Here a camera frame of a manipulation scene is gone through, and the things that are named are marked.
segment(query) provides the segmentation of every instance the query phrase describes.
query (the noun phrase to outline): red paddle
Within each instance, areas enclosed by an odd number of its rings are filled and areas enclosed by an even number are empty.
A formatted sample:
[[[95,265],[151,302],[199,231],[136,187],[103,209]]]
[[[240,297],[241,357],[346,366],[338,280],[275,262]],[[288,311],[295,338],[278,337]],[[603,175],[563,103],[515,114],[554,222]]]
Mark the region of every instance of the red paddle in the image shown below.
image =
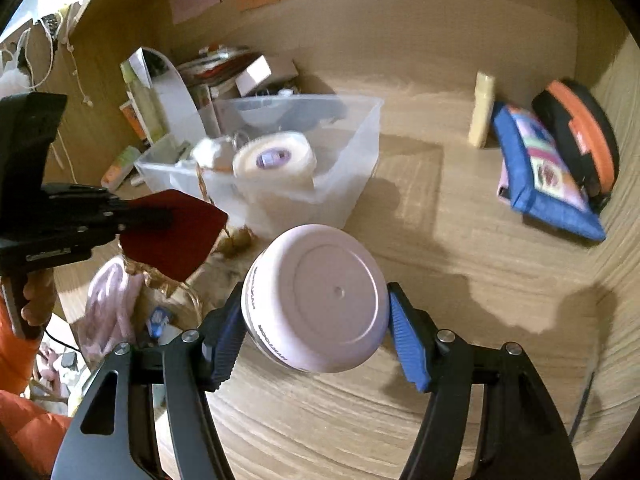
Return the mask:
[[[207,259],[228,215],[212,204],[175,189],[131,200],[132,207],[171,210],[171,227],[135,229],[120,234],[127,258],[155,267],[168,278],[183,282]]]

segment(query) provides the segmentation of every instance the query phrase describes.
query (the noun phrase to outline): human hand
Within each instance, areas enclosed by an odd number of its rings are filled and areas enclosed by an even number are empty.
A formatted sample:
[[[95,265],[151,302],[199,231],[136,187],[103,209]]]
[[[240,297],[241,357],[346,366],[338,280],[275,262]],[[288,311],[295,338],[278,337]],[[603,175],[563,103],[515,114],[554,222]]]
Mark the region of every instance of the human hand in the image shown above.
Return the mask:
[[[53,269],[30,272],[22,295],[25,300],[29,301],[22,308],[22,318],[30,326],[46,324],[51,318],[58,296],[56,282],[53,279]]]

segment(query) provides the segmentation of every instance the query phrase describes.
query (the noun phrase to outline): finger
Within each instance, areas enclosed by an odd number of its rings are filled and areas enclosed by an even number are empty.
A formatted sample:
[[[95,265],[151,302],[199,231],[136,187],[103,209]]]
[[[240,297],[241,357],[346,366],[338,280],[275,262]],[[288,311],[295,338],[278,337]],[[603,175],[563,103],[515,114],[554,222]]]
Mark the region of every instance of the finger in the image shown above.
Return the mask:
[[[23,307],[20,314],[29,326],[41,326],[45,324],[49,320],[50,315],[42,310],[34,309],[29,305]]]
[[[53,269],[41,269],[30,272],[27,276],[27,284],[22,290],[25,300],[31,301],[45,288],[53,284]]]

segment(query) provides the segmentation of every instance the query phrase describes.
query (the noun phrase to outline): orange sleeve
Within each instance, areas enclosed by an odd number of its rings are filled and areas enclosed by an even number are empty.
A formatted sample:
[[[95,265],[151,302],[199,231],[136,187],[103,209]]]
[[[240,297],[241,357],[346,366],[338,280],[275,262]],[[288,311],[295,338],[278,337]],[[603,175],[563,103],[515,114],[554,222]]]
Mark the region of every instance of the orange sleeve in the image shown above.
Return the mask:
[[[31,467],[39,475],[50,476],[71,419],[47,413],[30,400],[0,392],[0,424]]]
[[[0,294],[0,390],[19,395],[33,373],[40,340],[17,338]]]

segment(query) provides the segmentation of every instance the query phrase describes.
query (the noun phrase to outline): white jar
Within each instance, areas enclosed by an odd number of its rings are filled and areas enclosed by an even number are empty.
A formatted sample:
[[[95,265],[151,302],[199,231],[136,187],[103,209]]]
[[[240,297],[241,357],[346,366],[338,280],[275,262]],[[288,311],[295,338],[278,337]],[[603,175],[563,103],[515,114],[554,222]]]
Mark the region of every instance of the white jar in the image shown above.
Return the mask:
[[[341,372],[380,346],[389,322],[382,271],[347,233],[295,227],[254,261],[242,314],[269,357],[306,372]]]

